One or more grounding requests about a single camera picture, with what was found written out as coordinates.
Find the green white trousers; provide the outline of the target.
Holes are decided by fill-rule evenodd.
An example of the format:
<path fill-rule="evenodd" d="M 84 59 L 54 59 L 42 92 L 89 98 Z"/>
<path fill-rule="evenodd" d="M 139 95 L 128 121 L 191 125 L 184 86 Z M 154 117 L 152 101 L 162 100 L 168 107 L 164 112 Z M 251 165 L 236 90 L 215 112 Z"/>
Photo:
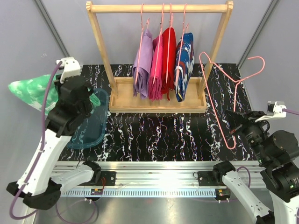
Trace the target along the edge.
<path fill-rule="evenodd" d="M 50 79 L 50 74 L 40 77 L 14 81 L 8 85 L 9 90 L 17 98 L 28 104 L 29 106 L 41 111 L 45 90 Z M 50 85 L 50 90 L 46 100 L 45 114 L 52 110 L 58 101 L 58 93 L 54 83 Z"/>

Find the pink wire hanger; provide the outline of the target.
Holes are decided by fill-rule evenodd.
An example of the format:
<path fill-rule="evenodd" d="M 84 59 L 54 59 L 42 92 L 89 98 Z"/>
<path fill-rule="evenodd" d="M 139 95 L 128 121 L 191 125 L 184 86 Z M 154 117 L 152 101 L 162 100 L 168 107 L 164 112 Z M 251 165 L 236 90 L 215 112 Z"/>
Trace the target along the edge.
<path fill-rule="evenodd" d="M 220 129 L 220 132 L 221 132 L 221 135 L 222 135 L 222 138 L 223 138 L 223 140 L 224 140 L 224 143 L 225 143 L 225 146 L 226 146 L 226 148 L 227 149 L 229 149 L 229 150 L 233 150 L 233 149 L 235 149 L 235 147 L 236 147 L 236 140 L 235 140 L 235 137 L 233 137 L 233 140 L 234 140 L 234 145 L 232 146 L 232 147 L 230 147 L 229 145 L 228 145 L 228 142 L 227 142 L 227 140 L 226 140 L 226 137 L 225 137 L 225 135 L 224 135 L 224 132 L 223 132 L 223 129 L 222 129 L 222 127 L 221 127 L 221 124 L 220 124 L 220 121 L 219 121 L 219 118 L 218 118 L 218 114 L 217 114 L 217 112 L 216 112 L 216 109 L 215 109 L 215 106 L 214 106 L 214 103 L 213 103 L 213 99 L 212 99 L 212 96 L 211 96 L 211 93 L 210 93 L 210 90 L 209 90 L 209 87 L 208 87 L 208 84 L 207 84 L 207 78 L 206 78 L 206 73 L 207 72 L 205 72 L 204 71 L 204 69 L 203 69 L 203 65 L 202 65 L 202 63 L 201 63 L 201 56 L 202 55 L 205 55 L 207 58 L 208 58 L 208 61 L 212 64 L 212 65 L 215 65 L 229 80 L 231 80 L 231 81 L 233 81 L 234 83 L 235 83 L 235 91 L 234 91 L 234 102 L 233 102 L 233 111 L 235 112 L 235 109 L 236 109 L 236 95 L 237 95 L 237 89 L 238 89 L 238 86 L 240 85 L 240 83 L 242 83 L 242 82 L 244 82 L 245 80 L 247 80 L 247 79 L 249 79 L 249 78 L 251 78 L 251 77 L 253 77 L 253 76 L 256 76 L 256 75 L 258 75 L 258 74 L 260 74 L 263 70 L 264 70 L 264 68 L 265 68 L 265 59 L 263 58 L 263 57 L 261 57 L 261 56 L 253 56 L 253 57 L 248 57 L 247 59 L 248 60 L 252 60 L 252 59 L 260 59 L 261 61 L 262 61 L 262 67 L 261 67 L 261 69 L 258 71 L 258 72 L 256 72 L 256 73 L 254 73 L 254 74 L 251 74 L 251 75 L 249 75 L 249 76 L 247 76 L 247 77 L 245 77 L 245 78 L 242 78 L 242 79 L 240 79 L 239 81 L 236 81 L 236 80 L 234 80 L 232 77 L 230 77 L 218 64 L 216 64 L 215 62 L 213 62 L 212 60 L 211 60 L 211 58 L 210 58 L 210 56 L 206 53 L 206 52 L 201 52 L 200 54 L 199 54 L 199 62 L 200 62 L 200 67 L 201 67 L 201 71 L 202 71 L 202 74 L 203 74 L 203 78 L 204 78 L 204 83 L 205 83 L 205 85 L 206 85 L 206 89 L 207 89 L 207 92 L 208 92 L 208 96 L 209 96 L 209 99 L 210 99 L 210 101 L 211 101 L 211 106 L 212 106 L 212 109 L 213 109 L 213 112 L 214 112 L 214 116 L 215 116 L 215 118 L 216 118 L 216 121 L 217 121 L 217 124 L 218 124 L 218 127 L 219 127 L 219 129 Z"/>

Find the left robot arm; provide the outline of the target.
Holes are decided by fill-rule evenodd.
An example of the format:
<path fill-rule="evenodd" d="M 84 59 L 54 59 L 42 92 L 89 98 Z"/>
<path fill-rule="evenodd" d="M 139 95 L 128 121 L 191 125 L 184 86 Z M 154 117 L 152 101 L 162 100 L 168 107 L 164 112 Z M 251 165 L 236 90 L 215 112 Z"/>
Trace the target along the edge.
<path fill-rule="evenodd" d="M 81 76 L 58 77 L 54 85 L 58 102 L 48 115 L 42 116 L 39 146 L 23 176 L 7 186 L 7 191 L 15 198 L 22 198 L 25 205 L 37 210 L 50 209 L 62 193 L 80 184 L 96 184 L 101 175 L 97 163 L 85 161 L 63 175 L 50 176 L 62 150 L 93 109 L 89 99 L 93 90 Z"/>

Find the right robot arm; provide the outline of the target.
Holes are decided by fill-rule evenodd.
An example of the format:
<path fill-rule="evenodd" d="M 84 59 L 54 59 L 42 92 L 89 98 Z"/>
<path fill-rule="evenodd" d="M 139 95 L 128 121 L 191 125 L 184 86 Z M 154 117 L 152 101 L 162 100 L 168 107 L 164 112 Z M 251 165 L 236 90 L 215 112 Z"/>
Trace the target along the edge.
<path fill-rule="evenodd" d="M 278 130 L 272 135 L 264 112 L 241 113 L 226 111 L 230 133 L 243 136 L 263 168 L 260 172 L 268 189 L 274 210 L 265 206 L 243 183 L 229 161 L 214 165 L 217 183 L 227 186 L 236 196 L 255 224 L 295 224 L 299 211 L 299 168 L 293 160 L 299 156 L 299 143 L 293 133 Z"/>

